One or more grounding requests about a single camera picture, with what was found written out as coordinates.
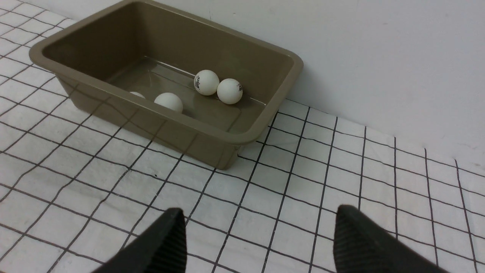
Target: printed logo on ball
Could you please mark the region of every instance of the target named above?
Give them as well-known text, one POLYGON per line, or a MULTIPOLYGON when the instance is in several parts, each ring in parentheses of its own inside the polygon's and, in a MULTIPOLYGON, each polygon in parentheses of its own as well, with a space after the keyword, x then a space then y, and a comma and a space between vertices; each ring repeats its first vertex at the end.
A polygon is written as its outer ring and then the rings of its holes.
POLYGON ((195 88, 197 88, 197 90, 200 89, 200 76, 195 77, 194 86, 195 86, 195 88))

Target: black grid line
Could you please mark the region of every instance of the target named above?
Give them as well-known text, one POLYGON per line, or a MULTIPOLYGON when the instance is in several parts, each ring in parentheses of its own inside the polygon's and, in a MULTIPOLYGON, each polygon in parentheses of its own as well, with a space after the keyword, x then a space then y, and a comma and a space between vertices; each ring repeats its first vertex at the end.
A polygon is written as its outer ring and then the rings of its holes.
POLYGON ((275 226, 273 227, 273 232, 271 233, 270 242, 268 244, 268 251, 266 252, 266 256, 264 257, 264 263, 263 263, 263 268, 261 269, 261 272, 264 272, 264 269, 266 268, 266 263, 268 262, 269 250, 271 249, 271 246, 273 244, 273 239, 275 238, 275 233, 276 233, 276 228, 278 226, 279 216, 281 215, 281 209, 283 208, 283 204, 285 202, 286 192, 288 190, 288 184, 290 183, 291 173, 293 172, 293 167, 295 166, 295 162, 296 162, 296 158, 297 158, 297 152, 298 152, 298 149, 300 148, 300 143, 301 143, 301 140, 302 140, 303 133, 305 132, 305 126, 307 124, 307 119, 308 119, 309 114, 310 114, 310 108, 308 108, 307 115, 305 116, 305 120, 303 121, 302 131, 301 131, 301 134, 300 134, 300 138, 298 139, 298 144, 297 144, 296 150, 295 150, 296 153, 293 156, 293 162, 291 163, 290 174, 288 175, 288 179, 286 181, 285 190, 283 192, 283 197, 281 198, 281 204, 279 205, 279 209, 278 209, 277 220, 275 221, 275 226))
MULTIPOLYGON (((271 122, 271 125, 273 125, 275 123, 275 120, 276 120, 276 116, 273 118, 273 121, 271 122)), ((253 170, 251 171, 251 175, 249 176, 249 181, 251 181, 251 179, 253 178, 253 175, 254 175, 254 172, 256 170, 256 167, 258 166, 258 162, 259 162, 259 159, 261 158, 261 155, 263 154, 263 150, 264 150, 264 146, 266 144, 266 141, 268 141, 268 138, 270 136, 270 133, 271 133, 271 128, 268 130, 268 133, 266 135, 266 138, 264 139, 264 143, 263 145, 261 146, 261 150, 259 151, 259 154, 258 154, 258 158, 256 160, 256 163, 254 164, 254 167, 253 167, 253 170)), ((222 247, 221 249, 219 250, 219 253, 217 255, 217 258, 216 258, 216 261, 215 263, 218 264, 219 263, 219 260, 221 259, 221 255, 222 255, 222 252, 224 251, 224 248, 226 246, 226 243, 227 243, 227 239, 229 238, 229 234, 231 234, 231 230, 232 230, 232 227, 234 226, 234 222, 236 221, 236 218, 238 216, 238 213, 239 213, 239 210, 243 204, 243 200, 244 200, 244 197, 246 195, 246 192, 247 192, 247 189, 249 188, 249 183, 246 184, 246 187, 244 188, 244 192, 242 193, 242 196, 241 196, 241 200, 239 201, 239 204, 238 204, 238 207, 236 208, 236 213, 234 214, 234 217, 231 221, 231 225, 229 226, 229 229, 226 233, 226 237, 224 238, 224 242, 222 244, 222 247)), ((216 265, 214 265, 214 267, 212 268, 212 273, 215 272, 215 269, 216 269, 216 265)))
POLYGON ((358 204, 358 210, 360 210, 360 200, 361 200, 361 197, 362 197, 362 180, 364 179, 363 175, 364 175, 364 159, 365 159, 365 141, 366 141, 366 135, 367 135, 367 126, 364 127, 364 142, 362 144, 362 163, 361 163, 361 166, 360 166, 360 186, 359 186, 359 204, 358 204))
POLYGON ((476 173, 476 172, 473 172, 473 171, 470 171, 470 170, 467 170, 467 169, 464 169, 464 168, 458 168, 458 169, 461 170, 461 171, 466 171, 468 173, 471 173, 471 174, 485 178, 485 174, 479 174, 479 173, 476 173))
POLYGON ((394 206, 396 207, 396 212, 395 212, 395 219, 394 219, 394 225, 396 226, 396 239, 397 239, 397 235, 399 234, 398 232, 398 227, 397 227, 397 148, 396 148, 396 138, 394 138, 394 206))
POLYGON ((480 262, 480 261, 477 261, 477 260, 473 260, 472 258, 469 258, 469 257, 466 257, 466 256, 463 256, 461 254, 458 254, 458 253, 455 253, 453 251, 450 251, 450 250, 447 250, 447 249, 444 249, 444 248, 441 248, 441 247, 437 247, 437 249, 441 250, 441 251, 444 251, 446 253, 449 253, 449 254, 452 254, 452 255, 455 255, 455 256, 458 256, 460 258, 463 258, 465 260, 468 260, 468 261, 472 261, 472 262, 476 262, 477 264, 483 264, 485 265, 485 263, 483 262, 480 262))
POLYGON ((187 226, 187 224, 189 223, 189 221, 192 219, 192 215, 194 215, 194 212, 195 210, 197 209, 197 206, 199 205, 200 203, 200 200, 202 199, 202 197, 204 196, 205 194, 205 191, 207 189, 207 185, 209 185, 209 182, 210 180, 212 179, 212 177, 214 176, 215 174, 215 168, 214 170, 212 171, 212 173, 210 173, 210 176, 209 178, 207 179, 207 181, 205 182, 204 184, 204 188, 202 188, 202 191, 200 192, 200 195, 199 195, 199 198, 197 199, 197 202, 195 202, 195 206, 192 208, 192 211, 190 212, 189 216, 187 217, 187 221, 185 221, 185 226, 187 226))
POLYGON ((456 165, 456 178, 458 180, 458 186, 460 187, 460 197, 461 197, 461 202, 463 204, 463 213, 465 214, 465 221, 467 222, 467 233, 468 233, 468 236, 470 238, 471 255, 473 257, 473 265, 475 266, 475 272, 478 273, 477 259, 475 257, 475 248, 473 247, 473 240, 471 239, 470 223, 468 222, 467 206, 465 205, 465 198, 463 197, 463 190, 461 189, 460 170, 458 168, 458 162, 456 160, 455 160, 455 165, 456 165))
MULTIPOLYGON (((335 127, 334 129, 337 128, 337 123, 339 121, 339 118, 335 118, 335 127)), ((327 162, 327 170, 325 172, 325 179, 323 181, 323 190, 322 190, 322 198, 320 199, 320 207, 323 207, 323 199, 325 197, 325 189, 327 187, 327 177, 328 177, 328 169, 330 167, 330 157, 332 156, 332 148, 333 148, 333 143, 334 143, 334 140, 335 140, 335 130, 333 131, 333 134, 332 134, 332 144, 330 145, 330 151, 328 152, 328 162, 327 162)), ((319 210, 318 211, 318 218, 317 218, 317 226, 315 228, 315 233, 317 234, 318 233, 318 228, 319 228, 319 225, 320 225, 320 217, 322 215, 322 211, 319 210)), ((311 273, 311 267, 313 266, 313 259, 315 257, 315 247, 317 245, 317 236, 315 236, 315 239, 313 240, 313 246, 312 246, 312 250, 311 250, 311 257, 310 257, 310 268, 308 269, 308 273, 311 273)))
POLYGON ((482 197, 485 197, 485 194, 483 194, 483 193, 475 192, 475 191, 472 191, 472 190, 469 190, 469 189, 466 189, 466 188, 462 188, 462 190, 470 192, 470 193, 474 193, 476 195, 480 195, 482 197))
POLYGON ((433 205, 431 204, 431 190, 430 190, 430 187, 429 187, 429 176, 428 176, 428 161, 427 161, 427 157, 428 157, 428 151, 426 149, 424 149, 424 164, 425 164, 425 167, 426 167, 426 179, 427 179, 427 184, 428 184, 428 198, 429 198, 429 209, 430 209, 430 213, 431 213, 431 228, 433 230, 433 244, 434 244, 434 248, 435 248, 436 265, 439 266, 439 261, 438 261, 438 248, 436 246, 435 223, 433 221, 433 205))

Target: white grid mat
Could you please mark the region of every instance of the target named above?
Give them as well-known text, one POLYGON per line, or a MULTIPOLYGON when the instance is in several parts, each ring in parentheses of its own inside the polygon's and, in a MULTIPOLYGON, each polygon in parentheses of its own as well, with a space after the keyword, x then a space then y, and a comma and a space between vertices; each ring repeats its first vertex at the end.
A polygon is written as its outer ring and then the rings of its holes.
POLYGON ((0 271, 90 272, 176 206, 187 272, 334 272, 351 204, 439 266, 485 273, 485 171, 291 101, 215 170, 76 109, 32 64, 72 23, 0 0, 0 271))

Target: white ping pong ball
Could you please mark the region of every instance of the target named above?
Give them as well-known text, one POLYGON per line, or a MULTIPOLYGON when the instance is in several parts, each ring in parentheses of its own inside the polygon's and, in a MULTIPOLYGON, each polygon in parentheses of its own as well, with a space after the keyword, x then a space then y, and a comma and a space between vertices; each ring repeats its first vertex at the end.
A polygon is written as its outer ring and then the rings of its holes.
POLYGON ((173 93, 162 93, 158 95, 155 99, 155 103, 167 107, 168 109, 172 109, 177 113, 182 113, 183 110, 182 100, 173 93))
POLYGON ((234 79, 225 79, 217 87, 217 96, 225 104, 235 104, 243 96, 243 86, 234 79))
POLYGON ((131 94, 133 94, 133 95, 135 95, 135 96, 138 96, 138 97, 140 97, 140 98, 145 98, 145 96, 144 96, 144 95, 142 95, 142 94, 140 94, 140 93, 138 93, 138 92, 130 92, 130 93, 131 93, 131 94))
POLYGON ((195 75, 194 87, 201 95, 213 95, 218 85, 219 77, 211 70, 202 70, 195 75))

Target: plastic tub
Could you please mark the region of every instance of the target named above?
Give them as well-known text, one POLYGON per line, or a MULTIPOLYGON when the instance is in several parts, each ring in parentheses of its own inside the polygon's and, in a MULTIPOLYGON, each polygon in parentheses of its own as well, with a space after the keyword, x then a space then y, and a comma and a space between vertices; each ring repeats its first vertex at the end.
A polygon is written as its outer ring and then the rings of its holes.
POLYGON ((218 169, 260 136, 303 68, 288 50, 151 0, 89 16, 35 44, 30 58, 79 109, 218 169), (203 69, 237 79, 241 101, 198 94, 203 69), (153 102, 164 92, 182 99, 182 114, 153 102))

